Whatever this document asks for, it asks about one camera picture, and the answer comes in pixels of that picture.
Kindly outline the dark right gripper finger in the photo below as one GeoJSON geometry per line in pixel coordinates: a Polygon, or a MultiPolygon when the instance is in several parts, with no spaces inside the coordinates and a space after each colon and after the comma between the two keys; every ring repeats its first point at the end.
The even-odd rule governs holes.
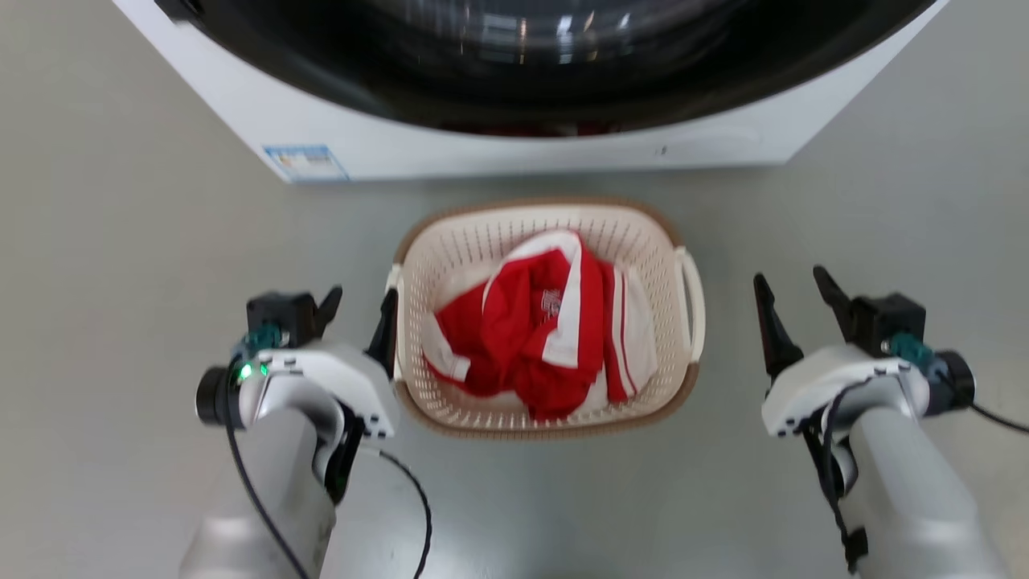
{"type": "Polygon", "coordinates": [[[813,276],[824,304],[833,310],[833,318],[844,341],[851,343],[854,340],[854,315],[851,298],[838,285],[826,267],[821,265],[813,267],[813,276]]]}
{"type": "Polygon", "coordinates": [[[776,379],[785,369],[804,359],[804,352],[789,337],[775,309],[775,296],[761,273],[754,275],[758,329],[762,343],[765,370],[776,379]]]}

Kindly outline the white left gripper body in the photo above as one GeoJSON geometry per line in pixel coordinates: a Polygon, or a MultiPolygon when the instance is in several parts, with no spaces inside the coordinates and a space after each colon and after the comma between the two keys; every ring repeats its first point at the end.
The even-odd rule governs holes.
{"type": "Polygon", "coordinates": [[[400,421],[383,367],[341,342],[258,352],[243,370],[237,404],[245,428],[277,410],[294,409],[312,422],[321,440],[344,437],[347,410],[363,419],[365,437],[395,437],[400,421]]]}

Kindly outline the red and white garment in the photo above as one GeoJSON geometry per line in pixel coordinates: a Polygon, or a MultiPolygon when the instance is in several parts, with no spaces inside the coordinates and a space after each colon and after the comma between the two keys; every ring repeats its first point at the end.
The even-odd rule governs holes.
{"type": "Polygon", "coordinates": [[[624,404],[658,371],[653,309],[637,274],[566,228],[514,247],[422,332],[431,372],[475,398],[512,393],[532,419],[624,404]]]}

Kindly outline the blue white energy label sticker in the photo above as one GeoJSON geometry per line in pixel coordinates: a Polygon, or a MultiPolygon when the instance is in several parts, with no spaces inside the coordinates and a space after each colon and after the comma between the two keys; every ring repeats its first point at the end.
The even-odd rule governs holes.
{"type": "Polygon", "coordinates": [[[264,154],[287,183],[350,181],[351,177],[330,147],[324,144],[265,146],[264,154]]]}

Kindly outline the beige plastic laundry basket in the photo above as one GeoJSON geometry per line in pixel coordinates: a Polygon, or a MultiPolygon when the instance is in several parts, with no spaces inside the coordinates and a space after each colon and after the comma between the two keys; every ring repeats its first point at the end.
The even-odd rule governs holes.
{"type": "Polygon", "coordinates": [[[697,264],[671,220],[637,201],[511,200],[442,212],[409,231],[387,287],[398,296],[396,398],[409,415],[445,436],[528,442],[629,431],[679,411],[699,377],[706,306],[697,264]],[[627,404],[536,421],[514,398],[477,399],[435,378],[422,358],[421,327],[448,292],[474,285],[519,243],[552,228],[577,231],[597,257],[638,275],[654,312],[658,370],[627,404]]]}

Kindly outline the dark glass washer door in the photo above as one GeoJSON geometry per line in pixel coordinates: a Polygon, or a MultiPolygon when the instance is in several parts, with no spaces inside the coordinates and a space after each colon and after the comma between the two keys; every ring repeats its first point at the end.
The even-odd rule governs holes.
{"type": "Polygon", "coordinates": [[[698,120],[867,55],[937,0],[152,0],[275,80],[405,125],[574,137],[698,120]]]}

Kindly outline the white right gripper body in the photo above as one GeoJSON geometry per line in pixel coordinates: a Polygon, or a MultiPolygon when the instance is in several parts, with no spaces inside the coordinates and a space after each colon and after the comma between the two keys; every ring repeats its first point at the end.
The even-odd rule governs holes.
{"type": "Polygon", "coordinates": [[[786,437],[813,426],[839,439],[863,412],[894,409],[931,417],[933,389],[922,371],[901,358],[872,358],[850,343],[820,348],[772,382],[761,406],[767,433],[786,437]]]}

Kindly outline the white front-load washing machine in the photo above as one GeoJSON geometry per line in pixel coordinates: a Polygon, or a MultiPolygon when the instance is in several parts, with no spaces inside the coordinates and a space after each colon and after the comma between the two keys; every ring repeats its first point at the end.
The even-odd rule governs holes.
{"type": "Polygon", "coordinates": [[[783,94],[673,125],[558,138],[463,134],[345,109],[275,80],[191,26],[170,22],[152,0],[113,0],[280,180],[265,146],[328,146],[350,181],[780,166],[866,88],[948,2],[937,0],[867,55],[783,94]]]}

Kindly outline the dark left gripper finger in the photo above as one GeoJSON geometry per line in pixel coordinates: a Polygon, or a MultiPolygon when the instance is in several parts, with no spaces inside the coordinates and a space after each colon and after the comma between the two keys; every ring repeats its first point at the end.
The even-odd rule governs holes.
{"type": "Polygon", "coordinates": [[[400,311],[400,293],[397,287],[390,287],[383,294],[379,307],[379,321],[365,355],[379,363],[389,379],[396,377],[397,319],[400,311]]]}
{"type": "Polygon", "coordinates": [[[338,315],[338,307],[342,301],[342,287],[340,285],[331,286],[330,292],[325,294],[325,297],[320,304],[314,311],[314,333],[313,337],[320,339],[324,336],[327,327],[334,321],[335,315],[338,315]]]}

